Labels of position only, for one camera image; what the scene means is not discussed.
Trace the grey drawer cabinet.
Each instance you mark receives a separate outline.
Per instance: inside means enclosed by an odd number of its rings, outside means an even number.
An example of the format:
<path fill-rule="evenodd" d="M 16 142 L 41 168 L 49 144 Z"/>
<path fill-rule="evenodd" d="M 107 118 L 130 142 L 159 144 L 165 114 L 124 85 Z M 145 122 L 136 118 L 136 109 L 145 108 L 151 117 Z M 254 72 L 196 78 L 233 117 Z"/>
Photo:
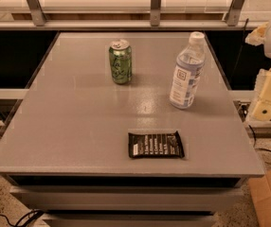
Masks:
<path fill-rule="evenodd" d="M 115 84 L 110 33 L 61 34 L 0 141 L 0 175 L 50 227 L 208 227 L 264 168 L 209 61 L 193 105 L 169 101 L 184 33 L 131 33 Z M 179 132 L 184 158 L 130 158 L 128 133 Z"/>

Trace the blue plastic water bottle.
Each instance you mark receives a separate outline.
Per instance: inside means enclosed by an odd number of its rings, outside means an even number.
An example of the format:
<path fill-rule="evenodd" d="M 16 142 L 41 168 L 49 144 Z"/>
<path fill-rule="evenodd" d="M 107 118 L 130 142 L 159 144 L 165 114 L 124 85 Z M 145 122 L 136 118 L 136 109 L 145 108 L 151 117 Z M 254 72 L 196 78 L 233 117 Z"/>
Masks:
<path fill-rule="evenodd" d="M 191 32 L 188 45 L 176 58 L 170 102 L 178 109 L 187 109 L 193 103 L 205 65 L 204 41 L 202 32 Z"/>

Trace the white shelf with metal brackets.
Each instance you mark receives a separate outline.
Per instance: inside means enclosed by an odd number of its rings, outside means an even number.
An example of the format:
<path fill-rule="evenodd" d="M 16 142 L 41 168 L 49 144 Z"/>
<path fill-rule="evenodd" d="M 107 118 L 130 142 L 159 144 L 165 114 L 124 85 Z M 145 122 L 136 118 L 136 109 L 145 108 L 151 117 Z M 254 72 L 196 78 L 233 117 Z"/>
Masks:
<path fill-rule="evenodd" d="M 271 0 L 0 0 L 0 30 L 239 30 Z"/>

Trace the green soda can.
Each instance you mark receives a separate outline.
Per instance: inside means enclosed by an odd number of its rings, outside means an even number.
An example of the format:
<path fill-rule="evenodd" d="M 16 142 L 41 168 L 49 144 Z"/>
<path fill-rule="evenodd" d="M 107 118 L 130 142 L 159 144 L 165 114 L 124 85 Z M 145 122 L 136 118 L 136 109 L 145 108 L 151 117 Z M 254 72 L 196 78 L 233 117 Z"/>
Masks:
<path fill-rule="evenodd" d="M 114 83 L 125 84 L 132 80 L 132 47 L 127 40 L 111 42 L 109 62 Z"/>

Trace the black snack bar wrapper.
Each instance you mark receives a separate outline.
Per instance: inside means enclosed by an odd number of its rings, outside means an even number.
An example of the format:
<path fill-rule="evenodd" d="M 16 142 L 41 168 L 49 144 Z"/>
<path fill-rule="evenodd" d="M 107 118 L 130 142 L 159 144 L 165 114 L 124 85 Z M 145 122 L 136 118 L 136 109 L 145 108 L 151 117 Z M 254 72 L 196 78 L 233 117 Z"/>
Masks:
<path fill-rule="evenodd" d="M 130 158 L 184 158 L 185 152 L 179 132 L 128 133 Z"/>

